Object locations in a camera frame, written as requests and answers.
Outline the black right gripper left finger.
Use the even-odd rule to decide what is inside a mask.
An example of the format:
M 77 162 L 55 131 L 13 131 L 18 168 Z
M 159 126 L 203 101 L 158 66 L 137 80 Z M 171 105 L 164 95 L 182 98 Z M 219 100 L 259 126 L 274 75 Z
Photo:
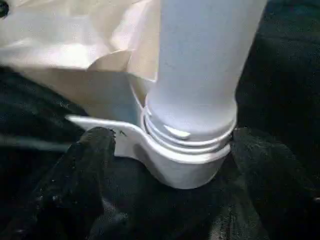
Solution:
M 87 240 L 103 214 L 106 168 L 114 158 L 116 133 L 94 127 L 23 198 L 7 224 L 9 240 Z

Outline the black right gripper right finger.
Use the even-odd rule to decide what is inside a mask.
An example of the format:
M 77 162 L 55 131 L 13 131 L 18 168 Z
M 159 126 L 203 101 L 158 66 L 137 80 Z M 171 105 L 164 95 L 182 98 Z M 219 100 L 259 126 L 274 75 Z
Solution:
M 320 238 L 320 189 L 291 149 L 252 128 L 233 130 L 231 155 L 271 240 Z

